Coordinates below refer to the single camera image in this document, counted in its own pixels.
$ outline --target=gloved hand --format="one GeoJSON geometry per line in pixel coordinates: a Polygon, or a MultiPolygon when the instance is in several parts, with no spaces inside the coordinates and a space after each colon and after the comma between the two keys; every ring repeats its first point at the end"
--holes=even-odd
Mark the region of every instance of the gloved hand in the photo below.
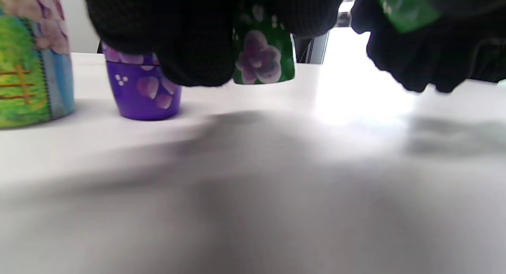
{"type": "MultiPolygon", "coordinates": [[[[232,15],[240,0],[86,0],[102,40],[127,54],[156,53],[179,85],[219,86],[232,76],[232,15]]],[[[300,37],[326,33],[343,0],[266,0],[300,37]]]]}
{"type": "Polygon", "coordinates": [[[506,75],[506,67],[494,65],[504,54],[506,0],[429,1],[443,17],[408,33],[397,32],[378,0],[355,1],[352,28],[359,34],[370,32],[367,55],[378,69],[414,92],[423,92],[431,83],[439,92],[450,93],[467,78],[506,75]],[[463,9],[474,3],[479,7],[463,9]],[[498,52],[477,54],[492,45],[498,52]]]}

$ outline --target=green nesting doll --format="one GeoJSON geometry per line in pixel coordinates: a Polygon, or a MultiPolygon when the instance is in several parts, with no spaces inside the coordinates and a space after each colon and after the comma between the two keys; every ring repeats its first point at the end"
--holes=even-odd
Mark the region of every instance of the green nesting doll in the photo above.
{"type": "Polygon", "coordinates": [[[244,0],[234,15],[235,83],[279,83],[295,78],[293,38],[263,4],[262,0],[244,0]]]}

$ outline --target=purple flower painting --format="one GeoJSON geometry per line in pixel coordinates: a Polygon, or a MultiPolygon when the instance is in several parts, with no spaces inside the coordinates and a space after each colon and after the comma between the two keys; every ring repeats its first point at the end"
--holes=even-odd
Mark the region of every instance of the purple flower painting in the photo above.
{"type": "Polygon", "coordinates": [[[267,43],[264,33],[249,31],[244,38],[244,51],[239,54],[236,67],[244,84],[276,83],[281,77],[281,52],[267,43]]]}
{"type": "Polygon", "coordinates": [[[102,43],[102,52],[105,59],[112,62],[123,62],[130,64],[143,64],[144,56],[123,54],[102,43]]]}
{"type": "Polygon", "coordinates": [[[174,90],[177,87],[164,77],[158,79],[155,76],[143,76],[137,81],[137,89],[142,96],[154,100],[158,108],[168,109],[172,102],[174,90]],[[165,88],[168,94],[159,94],[160,85],[165,88]]]}
{"type": "Polygon", "coordinates": [[[40,35],[36,36],[37,49],[52,49],[68,55],[68,34],[60,0],[0,0],[6,15],[28,18],[36,22],[40,35]]]}

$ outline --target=black knit glove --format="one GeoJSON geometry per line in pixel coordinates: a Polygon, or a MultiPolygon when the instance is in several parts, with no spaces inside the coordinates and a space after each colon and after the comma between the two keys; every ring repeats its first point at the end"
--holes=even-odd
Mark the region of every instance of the black knit glove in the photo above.
{"type": "MultiPolygon", "coordinates": [[[[267,0],[267,10],[301,37],[336,23],[343,0],[267,0]]],[[[156,53],[168,79],[219,86],[232,76],[232,15],[239,0],[86,0],[99,36],[128,54],[156,53]]]]}
{"type": "MultiPolygon", "coordinates": [[[[446,9],[472,3],[432,1],[445,4],[446,9]]],[[[428,26],[401,34],[386,18],[378,0],[356,0],[351,11],[352,27],[360,34],[370,32],[367,55],[404,88],[423,92],[431,83],[439,92],[450,93],[467,78],[488,81],[506,75],[506,67],[495,65],[495,59],[504,54],[506,5],[488,1],[476,0],[481,7],[455,11],[451,16],[445,13],[428,26]],[[478,54],[491,46],[496,53],[478,54]]]]}

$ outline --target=flower petal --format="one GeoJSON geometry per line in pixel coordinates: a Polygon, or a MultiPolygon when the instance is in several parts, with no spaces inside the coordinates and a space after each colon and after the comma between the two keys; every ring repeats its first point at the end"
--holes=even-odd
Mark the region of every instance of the flower petal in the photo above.
{"type": "Polygon", "coordinates": [[[277,62],[269,63],[256,71],[258,79],[262,83],[276,83],[281,78],[281,65],[277,62]]]}
{"type": "Polygon", "coordinates": [[[155,67],[153,65],[141,65],[141,69],[146,70],[146,71],[152,70],[154,68],[155,67]]]}
{"type": "Polygon", "coordinates": [[[120,53],[119,57],[121,58],[121,61],[123,61],[124,63],[142,64],[144,62],[144,56],[140,55],[129,55],[120,53]]]}
{"type": "Polygon", "coordinates": [[[47,9],[47,13],[50,16],[46,16],[46,18],[51,19],[60,19],[60,14],[58,13],[58,4],[55,2],[56,0],[38,0],[42,6],[47,9]]]}
{"type": "Polygon", "coordinates": [[[174,88],[175,88],[175,83],[173,83],[172,81],[168,80],[167,78],[163,77],[161,78],[161,85],[163,86],[163,88],[165,88],[171,95],[174,95],[174,88]]]}
{"type": "Polygon", "coordinates": [[[6,15],[25,17],[32,21],[43,20],[42,9],[37,0],[1,0],[6,15]]]}
{"type": "Polygon", "coordinates": [[[172,104],[172,97],[167,94],[160,94],[155,99],[155,102],[157,103],[157,107],[168,109],[170,107],[170,104],[172,104]]]}
{"type": "Polygon", "coordinates": [[[111,47],[104,47],[102,52],[104,53],[105,59],[108,61],[120,61],[119,52],[111,47]]]}
{"type": "Polygon", "coordinates": [[[252,70],[242,71],[242,82],[244,84],[254,84],[257,80],[257,75],[252,70]]]}
{"type": "Polygon", "coordinates": [[[265,49],[262,49],[262,52],[260,52],[260,54],[261,54],[262,62],[264,62],[264,61],[280,62],[281,61],[281,51],[273,45],[267,46],[265,49]]]}
{"type": "Polygon", "coordinates": [[[51,40],[49,38],[35,38],[35,44],[37,49],[48,49],[51,46],[51,40]]]}
{"type": "Polygon", "coordinates": [[[237,61],[235,62],[235,66],[237,67],[237,69],[239,69],[241,71],[244,69],[250,69],[250,70],[253,69],[253,67],[251,66],[251,63],[248,60],[247,54],[245,54],[244,52],[239,54],[239,57],[238,57],[237,61]]]}
{"type": "Polygon", "coordinates": [[[65,21],[64,20],[60,20],[60,21],[58,21],[58,24],[60,26],[60,31],[62,32],[62,34],[64,34],[68,38],[67,24],[65,23],[65,21]]]}
{"type": "Polygon", "coordinates": [[[58,20],[45,19],[40,22],[40,32],[49,40],[49,47],[60,55],[70,54],[68,38],[61,31],[58,20]]]}
{"type": "Polygon", "coordinates": [[[155,99],[159,89],[159,80],[154,76],[145,76],[137,81],[137,89],[144,97],[155,99]]]}
{"type": "Polygon", "coordinates": [[[249,31],[244,37],[244,51],[245,52],[258,52],[264,49],[269,44],[264,33],[258,30],[249,31]]]}

